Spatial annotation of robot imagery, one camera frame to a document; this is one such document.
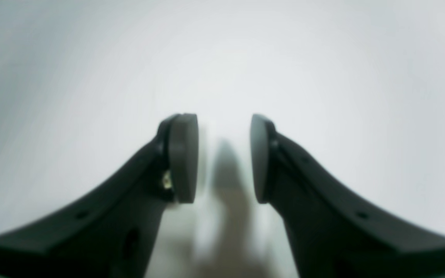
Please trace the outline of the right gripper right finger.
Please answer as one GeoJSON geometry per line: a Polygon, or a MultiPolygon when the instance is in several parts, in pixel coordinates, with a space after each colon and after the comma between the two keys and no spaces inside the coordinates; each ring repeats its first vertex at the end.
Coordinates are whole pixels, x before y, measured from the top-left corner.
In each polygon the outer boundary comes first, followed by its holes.
{"type": "Polygon", "coordinates": [[[445,278],[445,236],[360,197],[252,116],[255,196],[281,216],[301,278],[445,278]]]}

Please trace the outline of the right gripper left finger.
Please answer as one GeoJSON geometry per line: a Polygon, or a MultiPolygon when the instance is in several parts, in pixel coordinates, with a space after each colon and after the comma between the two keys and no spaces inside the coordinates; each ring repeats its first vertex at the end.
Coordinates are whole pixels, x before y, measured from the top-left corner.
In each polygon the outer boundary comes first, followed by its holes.
{"type": "Polygon", "coordinates": [[[170,203],[193,203],[197,116],[174,114],[116,173],[72,204],[0,234],[6,278],[142,278],[170,203]]]}

